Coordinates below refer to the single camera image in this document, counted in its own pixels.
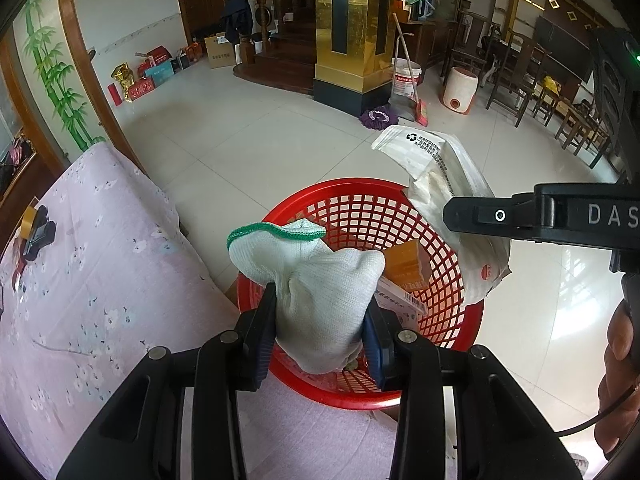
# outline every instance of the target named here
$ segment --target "bolt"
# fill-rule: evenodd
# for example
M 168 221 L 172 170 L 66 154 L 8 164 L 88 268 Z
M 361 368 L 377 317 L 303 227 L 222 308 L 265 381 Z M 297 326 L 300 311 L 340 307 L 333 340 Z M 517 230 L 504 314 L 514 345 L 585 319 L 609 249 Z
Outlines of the bolt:
M 226 344 L 235 343 L 236 341 L 238 341 L 238 332 L 236 332 L 235 330 L 226 330 L 225 332 L 220 334 L 220 341 Z
M 487 359 L 489 357 L 489 351 L 482 345 L 473 345 L 471 347 L 471 355 L 477 359 Z
M 401 330 L 398 332 L 398 339 L 403 343 L 413 343 L 418 339 L 418 336 L 413 330 Z
M 151 350 L 149 350 L 148 355 L 149 359 L 158 361 L 166 355 L 166 348 L 164 346 L 154 346 Z

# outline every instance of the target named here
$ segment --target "pillar base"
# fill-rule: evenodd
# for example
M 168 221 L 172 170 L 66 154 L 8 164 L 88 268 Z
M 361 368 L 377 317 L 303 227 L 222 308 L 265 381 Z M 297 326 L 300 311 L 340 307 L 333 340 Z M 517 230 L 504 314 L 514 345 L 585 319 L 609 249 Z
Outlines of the pillar base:
M 360 117 L 366 110 L 386 105 L 391 97 L 391 81 L 364 94 L 314 79 L 314 101 Z

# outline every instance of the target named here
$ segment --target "plastic bag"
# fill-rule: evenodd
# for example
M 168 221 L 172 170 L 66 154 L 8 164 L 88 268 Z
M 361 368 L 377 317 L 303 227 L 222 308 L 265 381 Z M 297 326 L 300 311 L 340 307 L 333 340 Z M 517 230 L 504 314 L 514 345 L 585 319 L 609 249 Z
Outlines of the plastic bag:
M 384 130 L 371 148 L 407 170 L 411 180 L 405 195 L 455 251 L 464 286 L 462 305 L 483 300 L 511 272 L 511 240 L 454 233 L 443 222 L 442 210 L 453 196 L 494 196 L 460 141 L 439 132 L 396 125 Z

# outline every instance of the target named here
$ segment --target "pink fabric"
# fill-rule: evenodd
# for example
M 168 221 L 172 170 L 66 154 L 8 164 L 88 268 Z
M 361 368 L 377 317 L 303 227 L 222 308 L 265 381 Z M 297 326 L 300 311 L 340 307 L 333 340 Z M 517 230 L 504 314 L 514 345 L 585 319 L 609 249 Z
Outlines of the pink fabric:
M 0 262 L 0 413 L 52 479 L 151 347 L 196 348 L 238 313 L 178 230 L 164 193 L 109 144 L 76 160 L 41 203 L 56 238 L 17 292 L 11 245 Z M 256 394 L 240 394 L 239 413 L 252 479 L 388 476 L 395 427 L 383 415 L 321 406 L 271 376 Z

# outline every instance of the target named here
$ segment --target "gold pillar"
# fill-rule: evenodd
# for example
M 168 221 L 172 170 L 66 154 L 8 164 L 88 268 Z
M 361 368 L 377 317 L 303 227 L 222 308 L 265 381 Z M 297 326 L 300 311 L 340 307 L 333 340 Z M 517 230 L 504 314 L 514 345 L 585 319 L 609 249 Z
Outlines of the gold pillar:
M 353 115 L 388 100 L 396 28 L 380 2 L 316 0 L 316 100 Z

